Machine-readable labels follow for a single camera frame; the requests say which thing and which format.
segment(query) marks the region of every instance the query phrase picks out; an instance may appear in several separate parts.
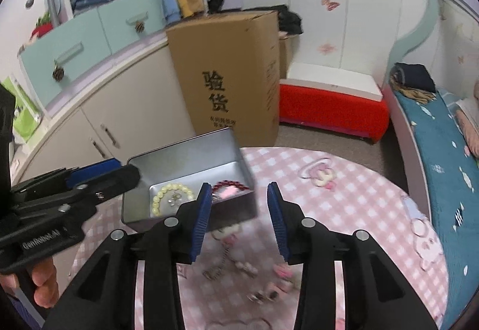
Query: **green bag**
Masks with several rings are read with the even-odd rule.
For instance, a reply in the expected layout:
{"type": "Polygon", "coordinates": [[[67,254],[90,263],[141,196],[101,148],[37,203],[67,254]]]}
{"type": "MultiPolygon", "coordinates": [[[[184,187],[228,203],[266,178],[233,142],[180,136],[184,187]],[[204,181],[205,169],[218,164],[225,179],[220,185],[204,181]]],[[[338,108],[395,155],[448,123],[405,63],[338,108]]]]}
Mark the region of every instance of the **green bag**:
{"type": "Polygon", "coordinates": [[[28,142],[42,121],[40,111],[14,77],[7,77],[2,85],[15,96],[13,134],[15,138],[20,137],[24,142],[28,142]]]}

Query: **human hand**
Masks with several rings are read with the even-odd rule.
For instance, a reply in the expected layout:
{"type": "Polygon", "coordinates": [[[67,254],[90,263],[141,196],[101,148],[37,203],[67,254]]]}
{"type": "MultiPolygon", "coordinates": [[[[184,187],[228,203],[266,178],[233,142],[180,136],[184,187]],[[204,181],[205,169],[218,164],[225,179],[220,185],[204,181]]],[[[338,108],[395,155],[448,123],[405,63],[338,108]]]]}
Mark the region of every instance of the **human hand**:
{"type": "MultiPolygon", "coordinates": [[[[53,263],[53,258],[47,258],[38,263],[32,269],[32,280],[37,286],[34,294],[35,303],[40,307],[51,308],[59,298],[57,283],[57,268],[53,263]]],[[[14,274],[3,276],[0,275],[0,285],[7,293],[19,288],[19,282],[14,274]]]]}

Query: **pink checkered tablecloth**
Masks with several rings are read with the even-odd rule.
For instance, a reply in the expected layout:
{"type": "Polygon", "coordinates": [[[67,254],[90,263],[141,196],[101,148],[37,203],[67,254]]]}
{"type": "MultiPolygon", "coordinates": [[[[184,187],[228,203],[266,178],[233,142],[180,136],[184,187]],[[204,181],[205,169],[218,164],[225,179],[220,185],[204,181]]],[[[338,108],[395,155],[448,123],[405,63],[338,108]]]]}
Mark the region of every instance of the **pink checkered tablecloth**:
{"type": "MultiPolygon", "coordinates": [[[[231,256],[248,261],[258,277],[228,269],[216,281],[203,271],[221,261],[222,246],[212,234],[205,236],[200,256],[192,265],[179,266],[181,306],[186,330],[291,330],[298,292],[258,305],[247,295],[275,281],[278,253],[266,204],[266,187],[276,181],[285,200],[298,203],[304,214],[332,231],[352,234],[367,230],[392,258],[416,290],[438,327],[447,302],[447,270],[442,246],[429,220],[404,191],[364,166],[329,155],[282,147],[243,148],[256,179],[258,218],[240,225],[231,256]]],[[[88,231],[73,263],[74,277],[93,251],[117,228],[133,231],[120,221],[121,202],[112,203],[88,231]]],[[[300,272],[301,266],[295,266],[300,272]]],[[[135,329],[143,329],[144,263],[138,266],[135,329]]],[[[336,263],[336,330],[344,329],[344,284],[341,263],[336,263]]]]}

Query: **metal screw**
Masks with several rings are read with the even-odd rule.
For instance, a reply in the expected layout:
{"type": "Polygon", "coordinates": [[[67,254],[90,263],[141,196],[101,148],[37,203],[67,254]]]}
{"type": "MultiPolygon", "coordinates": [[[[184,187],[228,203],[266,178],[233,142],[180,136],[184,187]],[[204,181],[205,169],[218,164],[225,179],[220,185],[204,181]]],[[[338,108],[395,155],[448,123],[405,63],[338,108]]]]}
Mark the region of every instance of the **metal screw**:
{"type": "Polygon", "coordinates": [[[359,230],[356,231],[356,238],[360,241],[367,241],[369,239],[369,234],[367,233],[367,231],[359,230]]]}
{"type": "Polygon", "coordinates": [[[174,227],[179,223],[179,220],[175,217],[170,217],[165,219],[165,226],[167,227],[174,227]]]}
{"type": "Polygon", "coordinates": [[[122,239],[124,235],[125,233],[123,232],[123,230],[115,230],[110,234],[110,237],[112,238],[112,240],[118,241],[122,239]]]}
{"type": "Polygon", "coordinates": [[[66,213],[70,208],[71,208],[70,205],[61,205],[61,206],[58,208],[58,210],[59,210],[59,212],[61,212],[61,213],[66,213]]]}
{"type": "Polygon", "coordinates": [[[314,227],[316,225],[316,221],[314,219],[311,219],[311,218],[304,218],[301,221],[301,224],[305,227],[314,227]]]}

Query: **white cabinet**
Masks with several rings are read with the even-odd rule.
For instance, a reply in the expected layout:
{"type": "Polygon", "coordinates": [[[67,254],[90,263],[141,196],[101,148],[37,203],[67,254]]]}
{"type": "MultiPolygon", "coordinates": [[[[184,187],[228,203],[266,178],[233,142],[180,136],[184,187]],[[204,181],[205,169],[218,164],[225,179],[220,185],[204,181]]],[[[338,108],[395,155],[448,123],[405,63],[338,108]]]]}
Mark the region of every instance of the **white cabinet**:
{"type": "Polygon", "coordinates": [[[122,163],[195,136],[168,47],[132,65],[81,109],[122,163]]]}
{"type": "Polygon", "coordinates": [[[21,181],[58,168],[90,165],[111,157],[83,112],[76,110],[33,157],[21,181]]]}

